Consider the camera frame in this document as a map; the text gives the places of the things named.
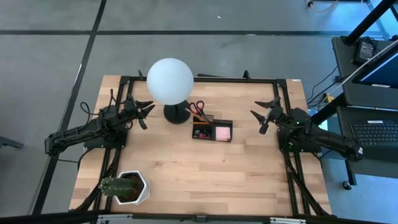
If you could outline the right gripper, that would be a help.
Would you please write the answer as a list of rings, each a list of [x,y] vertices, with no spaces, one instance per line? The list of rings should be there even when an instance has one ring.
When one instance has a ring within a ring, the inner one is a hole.
[[[279,120],[280,116],[284,113],[283,108],[280,105],[280,97],[276,96],[272,101],[269,102],[255,101],[255,104],[269,109],[269,112],[266,116],[263,116],[253,110],[250,111],[261,125],[259,133],[265,134],[268,130],[269,122],[275,124],[276,121]]]

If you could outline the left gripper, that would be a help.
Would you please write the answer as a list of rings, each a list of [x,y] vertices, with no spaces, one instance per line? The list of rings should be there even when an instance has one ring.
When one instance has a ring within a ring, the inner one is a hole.
[[[129,115],[135,115],[141,128],[145,130],[147,129],[147,125],[144,122],[144,119],[155,107],[155,105],[151,104],[153,104],[153,101],[136,101],[132,95],[127,95],[126,100],[124,101],[124,110]]]

